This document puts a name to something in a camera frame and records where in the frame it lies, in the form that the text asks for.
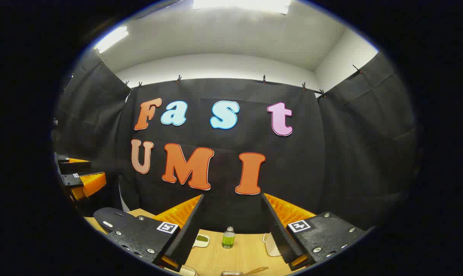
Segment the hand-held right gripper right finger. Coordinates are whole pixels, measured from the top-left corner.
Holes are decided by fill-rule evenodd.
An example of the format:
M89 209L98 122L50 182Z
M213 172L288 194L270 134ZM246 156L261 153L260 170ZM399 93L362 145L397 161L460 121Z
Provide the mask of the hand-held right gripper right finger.
M269 233L291 271L328 262L372 232L332 212L314 214L266 193L261 199Z

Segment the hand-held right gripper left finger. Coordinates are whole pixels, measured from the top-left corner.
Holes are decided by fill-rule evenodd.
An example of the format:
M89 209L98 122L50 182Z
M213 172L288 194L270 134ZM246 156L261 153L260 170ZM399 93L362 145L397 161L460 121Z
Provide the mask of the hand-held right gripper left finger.
M203 220L204 196L199 195L153 218L105 209L107 238L144 262L179 272Z

